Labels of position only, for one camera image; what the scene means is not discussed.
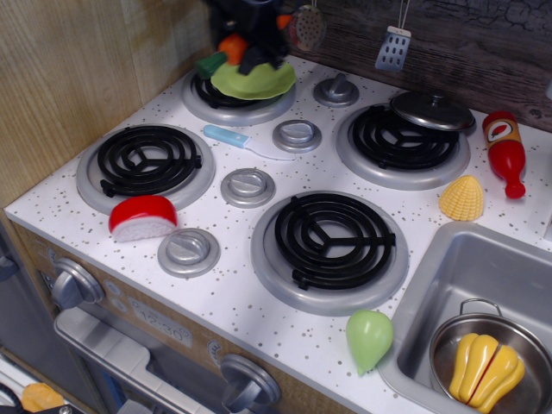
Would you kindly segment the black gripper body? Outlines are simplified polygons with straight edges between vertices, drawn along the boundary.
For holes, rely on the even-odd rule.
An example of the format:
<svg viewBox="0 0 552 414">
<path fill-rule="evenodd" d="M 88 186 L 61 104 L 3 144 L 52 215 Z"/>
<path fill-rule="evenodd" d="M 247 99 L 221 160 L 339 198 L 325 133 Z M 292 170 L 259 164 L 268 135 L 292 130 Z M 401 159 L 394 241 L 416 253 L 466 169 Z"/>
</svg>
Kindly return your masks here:
<svg viewBox="0 0 552 414">
<path fill-rule="evenodd" d="M 237 33 L 250 45 L 269 54 L 288 54 L 289 47 L 278 28 L 280 8 L 213 9 L 213 45 Z"/>
</svg>

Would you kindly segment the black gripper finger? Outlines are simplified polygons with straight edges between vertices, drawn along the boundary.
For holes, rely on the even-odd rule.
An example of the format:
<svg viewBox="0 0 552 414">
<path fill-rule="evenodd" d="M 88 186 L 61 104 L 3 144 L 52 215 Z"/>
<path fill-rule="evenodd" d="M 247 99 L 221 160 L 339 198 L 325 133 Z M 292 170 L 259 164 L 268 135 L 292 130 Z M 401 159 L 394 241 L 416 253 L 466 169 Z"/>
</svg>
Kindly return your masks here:
<svg viewBox="0 0 552 414">
<path fill-rule="evenodd" d="M 289 53 L 287 45 L 280 45 L 276 47 L 267 47 L 266 55 L 267 62 L 275 69 L 279 70 L 285 63 L 285 57 Z"/>
<path fill-rule="evenodd" d="M 244 52 L 241 63 L 238 67 L 238 72 L 241 75 L 247 76 L 257 65 L 263 63 L 263 52 L 257 46 L 251 45 Z"/>
</svg>

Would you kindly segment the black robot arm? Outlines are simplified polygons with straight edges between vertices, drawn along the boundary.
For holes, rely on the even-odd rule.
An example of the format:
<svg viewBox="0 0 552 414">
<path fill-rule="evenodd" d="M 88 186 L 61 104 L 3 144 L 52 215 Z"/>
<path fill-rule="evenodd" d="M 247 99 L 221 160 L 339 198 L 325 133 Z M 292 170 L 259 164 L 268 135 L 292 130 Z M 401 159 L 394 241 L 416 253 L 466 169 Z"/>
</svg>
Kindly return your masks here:
<svg viewBox="0 0 552 414">
<path fill-rule="evenodd" d="M 279 28 L 281 1 L 209 1 L 210 34 L 216 50 L 248 75 L 263 64 L 278 70 L 289 53 Z"/>
</svg>

